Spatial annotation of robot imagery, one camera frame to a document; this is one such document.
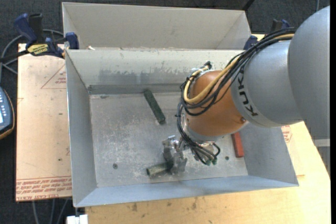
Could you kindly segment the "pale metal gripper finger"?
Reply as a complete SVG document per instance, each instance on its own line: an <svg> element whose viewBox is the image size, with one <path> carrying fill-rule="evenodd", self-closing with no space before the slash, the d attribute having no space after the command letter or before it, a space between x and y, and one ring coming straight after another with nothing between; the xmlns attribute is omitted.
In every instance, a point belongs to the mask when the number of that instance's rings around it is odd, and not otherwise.
<svg viewBox="0 0 336 224"><path fill-rule="evenodd" d="M175 165L175 135L169 136L167 139L162 141L163 145L163 157L167 162L170 162L172 165Z"/></svg>
<svg viewBox="0 0 336 224"><path fill-rule="evenodd" d="M187 164L187 158L184 157L182 152L176 152L173 155L173 166L171 168L172 174L180 174L185 172L185 167Z"/></svg>

